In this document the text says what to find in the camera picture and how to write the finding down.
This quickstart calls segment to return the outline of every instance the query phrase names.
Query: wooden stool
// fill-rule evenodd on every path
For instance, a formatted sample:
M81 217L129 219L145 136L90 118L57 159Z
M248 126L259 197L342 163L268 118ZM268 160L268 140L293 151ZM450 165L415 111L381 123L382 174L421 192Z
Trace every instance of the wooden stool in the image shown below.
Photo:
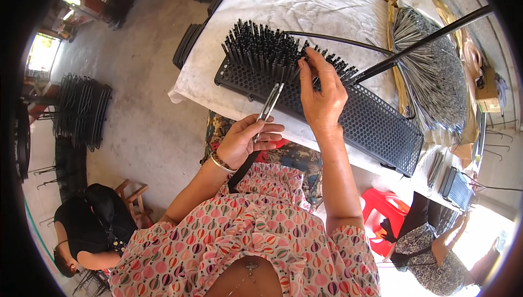
M124 180L114 191L120 195L123 202L127 205L127 209L132 215L132 218L134 219L134 222L138 225L138 222L142 222L142 218L146 218L143 220L147 220L152 223L151 218L149 217L150 214L153 213L151 209L146 209L143 205L142 200L142 194L149 189L149 186L147 184L142 184L140 189L136 190L133 194L131 194L129 197L126 197L126 194L124 192L124 189L129 185L131 181L129 179ZM137 201L138 207L140 209L140 212L135 212L134 210L134 201Z

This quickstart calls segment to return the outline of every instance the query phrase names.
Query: bundle of metal wires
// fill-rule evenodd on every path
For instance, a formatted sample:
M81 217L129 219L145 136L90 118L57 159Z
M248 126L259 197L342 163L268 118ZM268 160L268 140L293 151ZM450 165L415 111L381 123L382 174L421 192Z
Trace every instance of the bundle of metal wires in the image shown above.
M399 9L391 26L393 52L436 30L414 9ZM467 118L467 87L461 60L448 36L403 57L398 66L417 113L418 127L423 131L423 123L432 130L441 126L459 137Z

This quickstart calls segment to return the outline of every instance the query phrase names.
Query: black strap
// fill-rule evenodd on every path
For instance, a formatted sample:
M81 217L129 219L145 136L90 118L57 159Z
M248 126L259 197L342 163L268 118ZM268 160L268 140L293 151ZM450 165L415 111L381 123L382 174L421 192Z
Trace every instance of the black strap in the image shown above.
M386 241L395 243L397 241L397 238L394 236L394 233L392 232L392 225L391 225L390 220L385 219L385 220L383 220L383 222L381 222L380 225L383 229L385 229L385 231L387 231L387 234L386 235L381 234L381 237Z
M427 253L428 251L431 251L431 250L432 250L432 246L428 246L427 248L424 248L424 249L419 250L412 254L392 253L391 261L394 263L394 265L396 267L406 266L409 259L416 257L418 255Z
M259 150L252 152L247 157L247 159L242 164L242 166L239 167L238 171L236 171L236 173L231 177L231 179L227 183L227 186L229 187L229 193L230 194L239 193L239 191L236 190L236 188L235 188L236 185L240 181L242 181L243 177L245 177L245 174L247 173L247 171L249 171L249 169L251 168L252 164L254 163L254 160L256 160L256 157L258 157L259 154L260 154Z
M112 232L112 220L114 217L114 203L111 196L103 189L101 184L92 184L85 191L84 197L93 207L94 214L100 221L107 233L107 242L112 246L114 235Z

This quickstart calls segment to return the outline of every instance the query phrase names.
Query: silver bracelet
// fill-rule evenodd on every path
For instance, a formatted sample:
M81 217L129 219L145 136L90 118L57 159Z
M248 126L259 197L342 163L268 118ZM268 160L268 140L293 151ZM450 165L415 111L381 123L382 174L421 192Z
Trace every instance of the silver bracelet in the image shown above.
M237 170L229 170L229 169L227 169L226 167L224 167L223 165L221 165L220 162L218 162L218 161L214 158L215 155L216 155L215 153L212 153L212 154L211 154L211 159L212 159L212 161L214 162L214 164L218 165L218 167L219 167L220 169L224 170L224 171L227 171L227 172L229 172L229 173L236 173Z

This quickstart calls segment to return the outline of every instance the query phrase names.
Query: floral patterned clothing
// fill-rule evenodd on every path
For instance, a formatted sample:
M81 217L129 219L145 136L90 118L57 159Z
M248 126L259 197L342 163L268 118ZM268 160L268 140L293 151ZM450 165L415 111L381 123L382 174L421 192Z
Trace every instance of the floral patterned clothing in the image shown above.
M378 269L365 232L354 226L330 236L310 214L303 173L254 163L236 188L201 203L174 226L137 230L109 283L115 297L204 296L234 261L270 261L288 296L378 296Z
M436 229L428 223L407 232L395 245L396 253L414 254L432 245ZM467 268L452 250L438 266L432 251L409 259L407 268L418 282L428 291L438 296L450 296L465 285Z
M218 148L223 138L236 121L209 111L207 118L207 133L205 137L205 154L203 164ZM305 199L314 211L323 202L322 193L322 154L316 150L297 143L286 141L276 150L262 150L256 162L285 165L303 171L302 191Z

